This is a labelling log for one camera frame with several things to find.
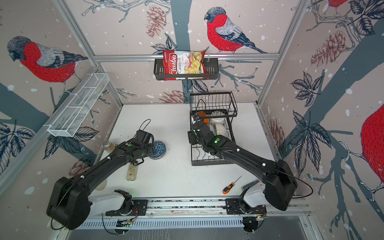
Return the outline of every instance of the white table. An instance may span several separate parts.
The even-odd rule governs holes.
[[[232,121],[233,135],[242,148],[273,160],[272,152],[253,103],[238,103],[238,115]],[[139,165],[136,181],[126,180],[128,165],[107,178],[102,191],[91,196],[103,195],[121,189],[132,197],[206,197],[224,196],[224,187],[242,176],[226,195],[238,196],[241,187],[256,177],[236,164],[192,166],[187,132],[189,104],[124,105],[111,133],[110,141],[119,144],[131,139],[141,123],[151,118],[145,131],[153,134],[155,141],[163,141],[166,154],[157,160],[145,158]]]

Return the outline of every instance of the chip bag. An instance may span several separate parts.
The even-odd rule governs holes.
[[[207,73],[203,64],[205,51],[173,51],[163,50],[164,74],[199,74]],[[185,78],[166,78],[164,80],[181,80]]]

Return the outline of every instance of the screwdriver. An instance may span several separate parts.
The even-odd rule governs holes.
[[[233,188],[233,187],[235,186],[235,182],[229,184],[229,186],[226,186],[226,187],[224,188],[224,190],[223,190],[223,194],[227,194],[227,193],[229,193],[229,191],[231,190],[231,188]]]

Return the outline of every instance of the white wire basket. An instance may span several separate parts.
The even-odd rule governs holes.
[[[48,132],[55,137],[74,136],[109,82],[105,73],[93,73],[88,76],[84,86],[77,93],[71,93],[74,95],[73,99],[49,127]]]

